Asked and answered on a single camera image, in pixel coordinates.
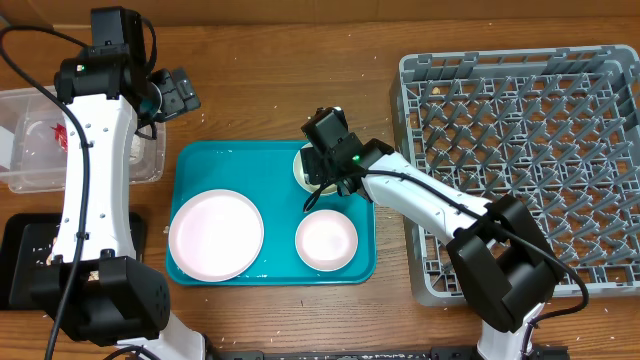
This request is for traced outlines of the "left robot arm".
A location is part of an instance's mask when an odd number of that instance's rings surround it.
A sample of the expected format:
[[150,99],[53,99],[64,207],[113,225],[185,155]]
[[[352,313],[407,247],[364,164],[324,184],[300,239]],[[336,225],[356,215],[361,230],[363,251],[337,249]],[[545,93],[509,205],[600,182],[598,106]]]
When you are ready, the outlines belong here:
[[165,277],[138,258],[129,215],[136,131],[196,110],[182,69],[157,69],[150,22],[123,7],[94,9],[92,42],[62,62],[55,102],[67,127],[63,213],[51,262],[31,280],[53,332],[149,359],[211,359],[208,338],[173,314]]

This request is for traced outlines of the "small white plate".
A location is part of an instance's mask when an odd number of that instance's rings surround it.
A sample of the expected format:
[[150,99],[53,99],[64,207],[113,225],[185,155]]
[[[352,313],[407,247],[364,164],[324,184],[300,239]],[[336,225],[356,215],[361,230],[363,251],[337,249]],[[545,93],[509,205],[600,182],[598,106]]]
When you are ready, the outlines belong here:
[[352,221],[334,210],[318,210],[307,215],[295,234],[299,258],[320,272],[344,268],[354,258],[358,243]]

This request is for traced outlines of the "red snack wrapper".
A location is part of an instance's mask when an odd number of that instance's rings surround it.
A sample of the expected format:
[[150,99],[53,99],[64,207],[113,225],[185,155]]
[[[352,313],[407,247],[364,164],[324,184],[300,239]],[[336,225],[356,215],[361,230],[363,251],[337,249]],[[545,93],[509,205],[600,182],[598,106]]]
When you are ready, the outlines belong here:
[[68,151],[68,143],[67,143],[67,132],[64,125],[57,123],[54,127],[52,127],[54,131],[54,139],[57,144],[65,151]]

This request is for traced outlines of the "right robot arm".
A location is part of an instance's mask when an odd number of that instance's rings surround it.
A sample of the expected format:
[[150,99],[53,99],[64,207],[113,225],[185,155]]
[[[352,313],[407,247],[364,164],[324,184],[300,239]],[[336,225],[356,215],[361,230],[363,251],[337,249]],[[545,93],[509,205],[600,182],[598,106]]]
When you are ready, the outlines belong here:
[[338,107],[318,109],[301,130],[309,141],[302,178],[313,188],[306,210],[334,186],[340,196],[357,194],[402,214],[445,246],[468,306],[483,321],[470,358],[544,358],[531,337],[564,271],[524,203],[463,193],[378,139],[362,143]]

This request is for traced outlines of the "white tissue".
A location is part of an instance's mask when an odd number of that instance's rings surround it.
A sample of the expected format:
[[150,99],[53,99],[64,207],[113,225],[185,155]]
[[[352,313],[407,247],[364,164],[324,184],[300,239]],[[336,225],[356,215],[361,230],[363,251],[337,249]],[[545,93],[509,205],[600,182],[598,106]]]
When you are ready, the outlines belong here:
[[131,152],[129,155],[129,163],[136,164],[142,160],[144,156],[144,140],[135,135],[132,139]]

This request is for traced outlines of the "large white plate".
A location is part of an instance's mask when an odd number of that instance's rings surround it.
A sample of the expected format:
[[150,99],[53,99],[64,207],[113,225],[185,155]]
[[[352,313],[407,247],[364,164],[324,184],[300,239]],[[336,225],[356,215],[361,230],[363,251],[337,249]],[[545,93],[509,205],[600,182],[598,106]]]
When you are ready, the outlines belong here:
[[244,195],[209,190],[182,205],[169,227],[169,251],[189,277],[223,282],[257,259],[265,229],[257,207]]

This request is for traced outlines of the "rice and peanuts food waste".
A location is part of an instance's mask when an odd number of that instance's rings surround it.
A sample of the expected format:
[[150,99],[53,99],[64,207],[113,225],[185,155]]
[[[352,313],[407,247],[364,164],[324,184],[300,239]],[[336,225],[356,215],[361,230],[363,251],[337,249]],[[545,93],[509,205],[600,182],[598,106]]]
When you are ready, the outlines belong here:
[[[50,245],[50,247],[52,247],[57,241],[57,238],[54,237],[53,238],[53,242]],[[37,261],[36,264],[37,265],[43,265],[43,266],[50,266],[52,264],[53,261],[53,254],[50,253],[47,258],[44,261]],[[90,271],[89,272],[89,276],[88,276],[88,280],[89,281],[98,281],[99,280],[99,271],[98,270],[94,270],[94,271]]]

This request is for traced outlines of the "white saucer bowl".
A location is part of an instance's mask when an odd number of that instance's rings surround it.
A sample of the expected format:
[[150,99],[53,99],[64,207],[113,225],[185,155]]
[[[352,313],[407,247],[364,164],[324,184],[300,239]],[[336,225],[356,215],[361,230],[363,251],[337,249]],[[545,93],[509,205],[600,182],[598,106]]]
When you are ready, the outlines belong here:
[[[316,190],[319,189],[319,185],[308,184],[305,180],[305,173],[303,171],[302,159],[301,159],[301,150],[305,148],[310,148],[311,143],[307,142],[304,146],[302,146],[298,152],[296,153],[293,161],[293,174],[296,182],[308,193],[312,194]],[[325,188],[321,192],[321,196],[329,196],[337,192],[337,187],[335,184],[332,184]]]

